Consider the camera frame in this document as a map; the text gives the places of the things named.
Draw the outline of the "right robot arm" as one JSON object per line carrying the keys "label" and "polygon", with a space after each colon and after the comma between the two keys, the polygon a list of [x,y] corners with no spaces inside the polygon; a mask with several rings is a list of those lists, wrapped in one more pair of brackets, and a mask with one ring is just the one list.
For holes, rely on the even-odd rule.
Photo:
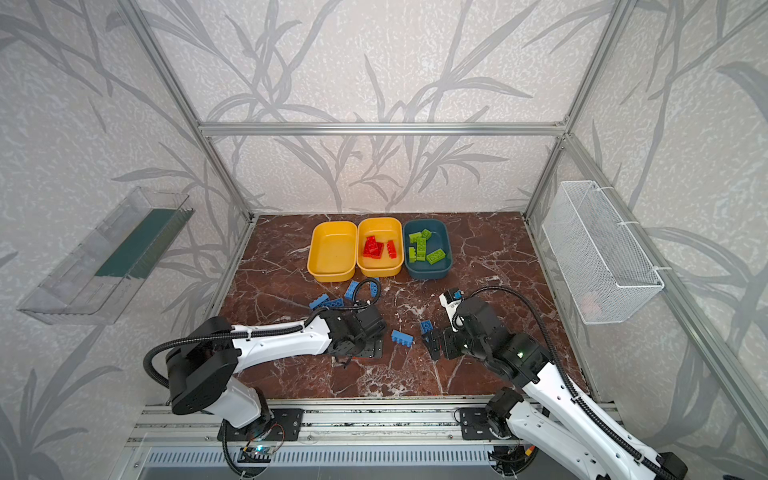
{"label": "right robot arm", "polygon": [[439,302],[450,321],[445,357],[472,357],[509,384],[485,407],[493,435],[535,446],[579,479],[686,476],[683,460],[629,433],[570,379],[554,352],[526,333],[510,332],[489,303],[456,289]]}

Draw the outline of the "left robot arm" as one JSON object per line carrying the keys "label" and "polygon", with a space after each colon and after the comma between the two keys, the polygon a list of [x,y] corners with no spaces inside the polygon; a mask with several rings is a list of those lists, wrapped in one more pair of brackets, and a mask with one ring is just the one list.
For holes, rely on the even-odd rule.
{"label": "left robot arm", "polygon": [[323,306],[305,320],[263,326],[212,317],[190,335],[156,347],[144,366],[168,389],[174,414],[205,411],[242,429],[269,422],[271,412],[264,395],[245,386],[237,374],[299,356],[378,358],[385,330],[374,305]]}

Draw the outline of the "light blue brick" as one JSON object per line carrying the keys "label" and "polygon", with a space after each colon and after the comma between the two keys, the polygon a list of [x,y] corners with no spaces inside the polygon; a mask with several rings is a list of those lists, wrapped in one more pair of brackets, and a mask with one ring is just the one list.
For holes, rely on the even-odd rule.
{"label": "light blue brick", "polygon": [[407,348],[411,348],[413,346],[413,343],[414,343],[414,337],[413,336],[411,336],[409,334],[405,334],[405,333],[400,332],[398,330],[393,330],[391,332],[391,340],[395,344],[398,344],[398,345],[401,345],[401,346],[405,346]]}

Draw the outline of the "red brick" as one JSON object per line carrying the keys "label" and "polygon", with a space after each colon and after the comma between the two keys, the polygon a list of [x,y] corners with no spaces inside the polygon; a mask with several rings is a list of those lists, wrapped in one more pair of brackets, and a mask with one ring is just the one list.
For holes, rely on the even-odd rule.
{"label": "red brick", "polygon": [[372,244],[373,242],[378,242],[378,241],[376,240],[376,237],[375,237],[375,236],[368,236],[368,237],[366,238],[366,241],[365,241],[365,243],[364,243],[364,249],[363,249],[363,256],[364,256],[364,257],[367,257],[367,258],[371,258],[371,257],[370,257],[370,255],[369,255],[369,253],[370,253],[370,249],[371,249],[371,244]]}
{"label": "red brick", "polygon": [[395,245],[395,242],[393,240],[389,240],[386,244],[388,255],[391,259],[396,259],[398,257],[397,247]]}

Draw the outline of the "blue brick studs up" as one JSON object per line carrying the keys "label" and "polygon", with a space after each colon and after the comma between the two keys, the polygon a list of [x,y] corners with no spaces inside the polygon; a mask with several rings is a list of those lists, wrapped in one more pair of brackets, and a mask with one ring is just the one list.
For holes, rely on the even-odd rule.
{"label": "blue brick studs up", "polygon": [[358,287],[359,283],[357,281],[352,280],[345,291],[344,298],[352,303],[355,302],[355,291]]}

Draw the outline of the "red brick underside up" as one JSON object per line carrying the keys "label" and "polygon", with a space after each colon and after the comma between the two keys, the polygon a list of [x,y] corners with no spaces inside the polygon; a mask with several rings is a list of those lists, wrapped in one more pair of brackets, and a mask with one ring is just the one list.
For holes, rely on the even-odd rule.
{"label": "red brick underside up", "polygon": [[370,257],[380,259],[383,254],[384,244],[382,242],[373,242],[370,249]]}

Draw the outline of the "blue brick underside up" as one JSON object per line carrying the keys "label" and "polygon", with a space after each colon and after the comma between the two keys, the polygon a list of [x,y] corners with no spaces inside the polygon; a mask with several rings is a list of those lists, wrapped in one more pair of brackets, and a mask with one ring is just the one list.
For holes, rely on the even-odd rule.
{"label": "blue brick underside up", "polygon": [[345,306],[345,303],[343,299],[335,299],[335,300],[328,300],[324,302],[323,305],[331,309],[339,309],[339,308],[343,308]]}

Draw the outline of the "green brick underside up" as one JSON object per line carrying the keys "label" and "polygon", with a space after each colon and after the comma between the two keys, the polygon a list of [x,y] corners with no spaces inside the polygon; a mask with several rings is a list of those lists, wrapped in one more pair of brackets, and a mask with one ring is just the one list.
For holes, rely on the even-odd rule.
{"label": "green brick underside up", "polygon": [[425,261],[427,256],[427,240],[423,237],[416,242],[416,260]]}

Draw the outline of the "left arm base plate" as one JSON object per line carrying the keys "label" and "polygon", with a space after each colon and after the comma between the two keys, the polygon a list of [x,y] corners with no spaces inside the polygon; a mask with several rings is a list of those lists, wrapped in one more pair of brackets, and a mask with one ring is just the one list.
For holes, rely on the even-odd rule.
{"label": "left arm base plate", "polygon": [[257,421],[253,424],[236,429],[232,426],[221,426],[217,440],[226,438],[227,442],[273,441],[295,442],[299,438],[304,410],[301,408],[277,408],[271,411],[272,418]]}

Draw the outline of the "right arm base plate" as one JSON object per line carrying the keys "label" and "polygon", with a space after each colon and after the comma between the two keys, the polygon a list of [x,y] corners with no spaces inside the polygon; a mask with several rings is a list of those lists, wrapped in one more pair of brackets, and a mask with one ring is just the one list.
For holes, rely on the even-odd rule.
{"label": "right arm base plate", "polygon": [[508,418],[485,407],[462,407],[453,412],[453,418],[461,430],[461,438],[465,441],[482,441],[486,443],[517,443],[529,444],[515,436],[508,425]]}

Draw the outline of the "green brick bottom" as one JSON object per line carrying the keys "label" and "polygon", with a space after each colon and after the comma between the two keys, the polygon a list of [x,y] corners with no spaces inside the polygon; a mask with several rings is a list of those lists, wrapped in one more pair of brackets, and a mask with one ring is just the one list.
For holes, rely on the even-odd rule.
{"label": "green brick bottom", "polygon": [[434,250],[434,251],[432,251],[432,252],[430,252],[430,253],[428,253],[426,255],[426,261],[430,265],[434,265],[434,264],[444,260],[445,258],[446,258],[446,252],[443,249],[441,249],[441,248],[436,249],[436,250]]}

